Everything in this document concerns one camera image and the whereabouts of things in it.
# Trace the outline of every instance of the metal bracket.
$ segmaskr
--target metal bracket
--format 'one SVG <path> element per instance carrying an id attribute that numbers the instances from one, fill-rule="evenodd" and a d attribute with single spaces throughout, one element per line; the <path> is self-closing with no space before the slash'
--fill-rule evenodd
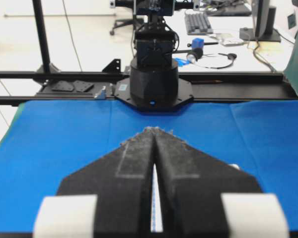
<path id="1" fill-rule="evenodd" d="M 76 91 L 81 92 L 81 93 L 84 93 L 84 92 L 88 91 L 89 89 L 91 89 L 92 87 L 94 87 L 93 83 L 84 82 L 84 81 L 80 81 L 80 80 L 74 81 L 73 85 L 74 85 Z"/>
<path id="2" fill-rule="evenodd" d="M 50 73 L 61 73 L 62 71 L 60 69 L 58 69 L 54 64 L 50 63 L 49 64 L 49 67 L 50 67 Z M 44 72 L 44 68 L 43 68 L 43 65 L 41 65 L 41 67 L 39 67 L 39 69 L 36 71 L 36 73 L 45 73 Z M 34 80 L 40 84 L 43 84 L 44 86 L 48 85 L 50 80 L 49 79 L 46 79 L 46 80 L 43 80 L 43 79 L 36 79 Z"/>
<path id="3" fill-rule="evenodd" d="M 50 72 L 51 73 L 61 73 L 62 71 L 58 69 L 53 63 L 50 63 Z M 44 73 L 43 65 L 39 67 L 39 69 L 36 71 L 37 73 Z"/>
<path id="4" fill-rule="evenodd" d="M 95 100 L 105 100 L 106 99 L 106 86 L 104 86 L 98 93 L 94 95 Z"/>
<path id="5" fill-rule="evenodd" d="M 61 80 L 52 88 L 52 90 L 61 92 L 72 92 L 74 90 L 74 86 L 71 83 Z"/>
<path id="6" fill-rule="evenodd" d="M 103 73 L 120 73 L 121 72 L 121 60 L 114 59 L 103 70 Z"/>

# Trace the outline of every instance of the blue cloth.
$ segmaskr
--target blue cloth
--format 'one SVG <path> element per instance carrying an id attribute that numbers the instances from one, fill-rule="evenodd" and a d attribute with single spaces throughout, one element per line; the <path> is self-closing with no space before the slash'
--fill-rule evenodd
<path id="1" fill-rule="evenodd" d="M 257 177 L 298 231 L 298 101 L 191 104 L 140 113 L 119 101 L 28 102 L 0 145 L 0 232 L 30 232 L 63 177 L 159 126 Z"/>

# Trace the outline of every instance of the black mounting plate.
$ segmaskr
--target black mounting plate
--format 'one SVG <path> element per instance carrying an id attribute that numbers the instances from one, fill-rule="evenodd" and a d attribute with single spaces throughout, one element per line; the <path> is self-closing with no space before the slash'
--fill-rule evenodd
<path id="1" fill-rule="evenodd" d="M 140 111 L 175 111 L 179 106 L 192 102 L 194 96 L 191 83 L 179 79 L 178 96 L 173 102 L 143 102 L 131 96 L 130 78 L 126 78 L 117 82 L 115 98 Z"/>

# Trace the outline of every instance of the vertical metal pole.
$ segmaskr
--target vertical metal pole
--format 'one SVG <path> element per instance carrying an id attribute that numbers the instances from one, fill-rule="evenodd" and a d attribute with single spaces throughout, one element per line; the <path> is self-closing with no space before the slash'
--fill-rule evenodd
<path id="1" fill-rule="evenodd" d="M 39 42 L 40 42 L 43 70 L 45 73 L 51 73 L 49 47 L 48 47 L 48 41 L 46 38 L 41 0 L 33 0 L 33 8 L 34 8 L 36 27 L 37 27 Z"/>

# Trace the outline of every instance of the black metal bracket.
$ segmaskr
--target black metal bracket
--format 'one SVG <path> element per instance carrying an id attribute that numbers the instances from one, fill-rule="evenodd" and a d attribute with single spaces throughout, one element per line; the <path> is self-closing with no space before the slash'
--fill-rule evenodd
<path id="1" fill-rule="evenodd" d="M 121 72 L 121 60 L 114 59 L 103 70 L 103 73 L 120 73 Z"/>

